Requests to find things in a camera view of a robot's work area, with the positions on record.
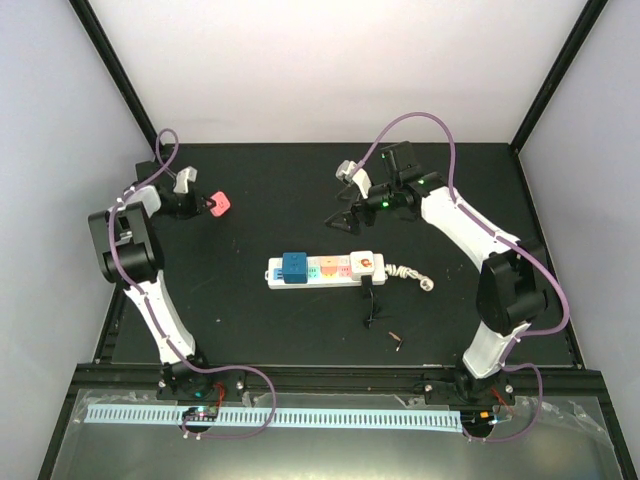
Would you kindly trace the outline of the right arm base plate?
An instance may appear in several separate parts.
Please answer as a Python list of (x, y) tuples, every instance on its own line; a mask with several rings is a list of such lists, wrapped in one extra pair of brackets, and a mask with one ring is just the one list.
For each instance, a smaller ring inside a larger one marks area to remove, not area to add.
[(421, 387), (417, 390), (431, 403), (470, 406), (515, 404), (513, 394), (507, 391), (508, 378), (501, 373), (485, 379), (475, 379), (466, 371), (445, 369), (423, 373), (420, 384)]

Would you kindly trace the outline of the blue cube plug adapter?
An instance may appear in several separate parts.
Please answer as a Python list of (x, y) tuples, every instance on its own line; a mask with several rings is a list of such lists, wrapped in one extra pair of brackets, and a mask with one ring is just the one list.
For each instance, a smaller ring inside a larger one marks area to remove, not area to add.
[(308, 257), (305, 252), (285, 252), (282, 255), (282, 279), (288, 285), (308, 282)]

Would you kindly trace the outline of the pink plug adapter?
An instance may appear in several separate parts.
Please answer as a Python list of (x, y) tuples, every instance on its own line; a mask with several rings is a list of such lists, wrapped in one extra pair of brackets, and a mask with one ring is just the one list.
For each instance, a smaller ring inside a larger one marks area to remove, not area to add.
[(223, 191), (217, 191), (209, 196), (216, 201), (215, 216), (216, 218), (225, 215), (231, 208), (231, 202)]

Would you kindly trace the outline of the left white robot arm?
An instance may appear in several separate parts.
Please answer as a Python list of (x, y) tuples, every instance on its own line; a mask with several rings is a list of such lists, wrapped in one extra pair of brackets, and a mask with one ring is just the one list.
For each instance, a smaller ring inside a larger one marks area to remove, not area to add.
[(198, 205), (191, 196), (132, 186), (114, 207), (90, 215), (88, 226), (102, 275), (137, 307), (156, 343), (161, 391), (203, 400), (213, 392), (215, 376), (169, 295), (164, 255), (151, 223), (155, 214), (191, 218)]

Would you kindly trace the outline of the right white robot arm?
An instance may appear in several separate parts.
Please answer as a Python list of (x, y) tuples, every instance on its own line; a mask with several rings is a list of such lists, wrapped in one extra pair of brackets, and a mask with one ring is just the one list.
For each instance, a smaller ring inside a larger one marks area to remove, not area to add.
[(326, 226), (350, 234), (374, 224), (384, 210), (405, 210), (446, 235), (479, 272), (476, 309), (480, 318), (470, 346), (454, 371), (457, 396), (476, 403), (491, 390), (491, 379), (505, 366), (515, 343), (548, 307), (545, 278), (536, 267), (545, 262), (537, 241), (523, 242), (489, 222), (436, 173), (416, 163), (410, 142), (381, 152), (388, 181), (374, 184), (353, 161), (343, 161), (336, 177), (344, 183), (338, 197), (348, 202)]

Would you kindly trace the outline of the white power strip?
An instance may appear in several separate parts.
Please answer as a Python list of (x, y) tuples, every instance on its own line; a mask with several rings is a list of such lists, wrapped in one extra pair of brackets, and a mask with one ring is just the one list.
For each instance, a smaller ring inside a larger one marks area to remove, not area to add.
[[(372, 253), (375, 256), (375, 271), (370, 274), (373, 285), (383, 285), (386, 281), (384, 257), (380, 253)], [(354, 275), (351, 272), (350, 253), (320, 256), (307, 254), (307, 257), (308, 282), (301, 285), (285, 284), (281, 271), (282, 256), (270, 258), (264, 273), (268, 287), (272, 290), (361, 287), (361, 278), (365, 275)]]

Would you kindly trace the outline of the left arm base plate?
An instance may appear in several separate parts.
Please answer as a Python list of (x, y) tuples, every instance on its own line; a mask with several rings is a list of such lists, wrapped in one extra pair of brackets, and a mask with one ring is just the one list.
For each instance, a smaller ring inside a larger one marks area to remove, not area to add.
[(245, 380), (246, 374), (237, 370), (208, 375), (183, 371), (163, 379), (156, 398), (180, 404), (236, 401), (244, 391)]

